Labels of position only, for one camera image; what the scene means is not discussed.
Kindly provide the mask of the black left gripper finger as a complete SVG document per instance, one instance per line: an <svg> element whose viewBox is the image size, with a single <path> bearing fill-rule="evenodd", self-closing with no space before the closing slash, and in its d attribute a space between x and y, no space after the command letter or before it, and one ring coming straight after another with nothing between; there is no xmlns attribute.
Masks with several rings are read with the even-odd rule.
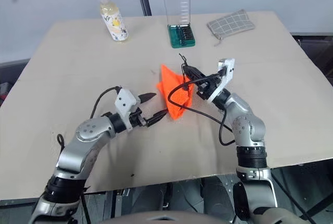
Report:
<svg viewBox="0 0 333 224"><path fill-rule="evenodd" d="M160 121L165 115L167 114L167 109L161 110L155 114L153 114L152 117L146 119L146 127L150 127Z"/></svg>
<svg viewBox="0 0 333 224"><path fill-rule="evenodd" d="M150 93L144 93L138 96L139 101L141 104L149 101L150 99L152 99L154 96L156 96L156 93L150 92Z"/></svg>

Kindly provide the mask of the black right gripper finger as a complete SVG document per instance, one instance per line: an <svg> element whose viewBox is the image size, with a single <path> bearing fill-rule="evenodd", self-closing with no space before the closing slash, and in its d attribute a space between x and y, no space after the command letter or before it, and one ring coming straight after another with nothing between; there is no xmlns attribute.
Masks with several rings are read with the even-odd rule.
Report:
<svg viewBox="0 0 333 224"><path fill-rule="evenodd" d="M188 78L205 78L206 76L196 67L183 64L182 65L183 73Z"/></svg>
<svg viewBox="0 0 333 224"><path fill-rule="evenodd" d="M198 69L185 69L184 75L190 80L194 81L202 78L202 73Z"/></svg>

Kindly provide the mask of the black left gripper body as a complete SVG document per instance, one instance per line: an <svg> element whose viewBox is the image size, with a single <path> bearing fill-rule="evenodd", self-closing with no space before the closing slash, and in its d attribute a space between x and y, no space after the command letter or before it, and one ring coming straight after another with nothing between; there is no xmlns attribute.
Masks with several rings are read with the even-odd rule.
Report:
<svg viewBox="0 0 333 224"><path fill-rule="evenodd" d="M140 108L137 108L135 112L130 113L129 120L133 128L148 126L148 121L142 116L142 110Z"/></svg>

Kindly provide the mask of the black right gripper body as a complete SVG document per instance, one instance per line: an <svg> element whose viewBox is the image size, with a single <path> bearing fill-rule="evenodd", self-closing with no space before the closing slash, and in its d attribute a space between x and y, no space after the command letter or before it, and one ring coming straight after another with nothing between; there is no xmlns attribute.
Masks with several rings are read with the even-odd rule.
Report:
<svg viewBox="0 0 333 224"><path fill-rule="evenodd" d="M204 75L201 71L196 71L196 79L204 80L196 82L198 87L197 94L201 99L208 100L212 93L217 89L218 85L221 83L222 77L225 76L225 69L218 71L217 73L211 75Z"/></svg>

